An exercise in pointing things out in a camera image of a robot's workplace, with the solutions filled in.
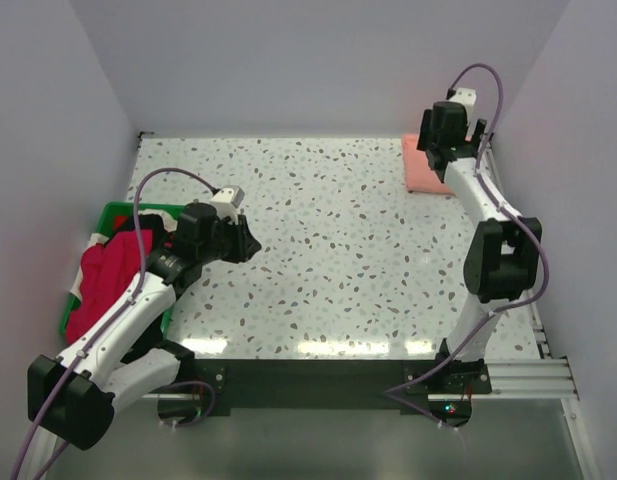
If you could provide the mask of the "salmon pink t shirt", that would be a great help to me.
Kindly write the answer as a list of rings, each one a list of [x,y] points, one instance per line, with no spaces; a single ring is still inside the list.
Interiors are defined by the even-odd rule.
[[[454,192],[430,169],[425,153],[417,149],[418,140],[418,134],[406,134],[401,140],[406,190],[409,193],[453,195]]]

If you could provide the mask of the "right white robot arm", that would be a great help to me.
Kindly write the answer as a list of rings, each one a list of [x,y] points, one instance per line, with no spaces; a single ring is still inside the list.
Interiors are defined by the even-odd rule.
[[[417,149],[455,194],[474,227],[463,263],[468,296],[433,369],[436,386],[457,392],[469,380],[465,364],[481,362],[502,314],[524,304],[536,281],[542,226],[511,207],[477,165],[477,141],[467,137],[468,110],[444,100],[424,111]]]

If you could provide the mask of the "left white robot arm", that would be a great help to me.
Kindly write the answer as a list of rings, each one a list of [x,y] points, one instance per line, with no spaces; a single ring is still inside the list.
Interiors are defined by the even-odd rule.
[[[116,414],[154,390],[184,392],[197,382],[195,355],[170,340],[123,363],[144,331],[169,310],[214,261],[244,263],[258,251],[236,201],[191,203],[174,233],[144,257],[129,287],[57,357],[37,357],[27,372],[28,418],[81,450],[93,447]]]

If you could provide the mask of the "black garment in basket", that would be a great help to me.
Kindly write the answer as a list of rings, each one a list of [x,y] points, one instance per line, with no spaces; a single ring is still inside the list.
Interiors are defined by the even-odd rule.
[[[166,225],[162,217],[157,214],[140,214],[139,230],[146,244],[155,244],[161,241],[170,232],[166,229]],[[134,232],[135,224],[132,216],[118,216],[115,218],[115,224],[111,238],[119,233]]]

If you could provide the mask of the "green plastic basket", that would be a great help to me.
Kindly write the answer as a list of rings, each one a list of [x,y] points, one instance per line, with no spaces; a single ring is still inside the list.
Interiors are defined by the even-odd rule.
[[[59,332],[72,343],[93,326],[139,272],[133,205],[110,202],[79,260]]]

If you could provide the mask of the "red t shirt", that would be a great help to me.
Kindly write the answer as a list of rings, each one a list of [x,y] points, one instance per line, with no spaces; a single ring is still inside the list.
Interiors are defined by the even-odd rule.
[[[107,243],[94,243],[80,261],[80,306],[73,310],[65,338],[72,344],[82,337],[124,294],[140,271],[136,232],[119,233]]]

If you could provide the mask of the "aluminium frame rail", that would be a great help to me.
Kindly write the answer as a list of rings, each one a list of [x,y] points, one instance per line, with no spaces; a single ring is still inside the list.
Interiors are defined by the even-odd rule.
[[[472,394],[488,399],[575,398],[566,360],[491,361],[474,364],[435,360],[228,360],[184,363],[175,379],[202,380],[224,400],[236,402],[379,402],[384,393],[449,399]]]

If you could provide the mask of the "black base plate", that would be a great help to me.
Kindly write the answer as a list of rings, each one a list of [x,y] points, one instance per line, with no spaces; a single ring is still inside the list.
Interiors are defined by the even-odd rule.
[[[462,426],[475,395],[492,393],[483,361],[454,361],[429,376],[434,360],[199,359],[172,390],[158,390],[161,420],[191,423],[234,409],[430,411]]]

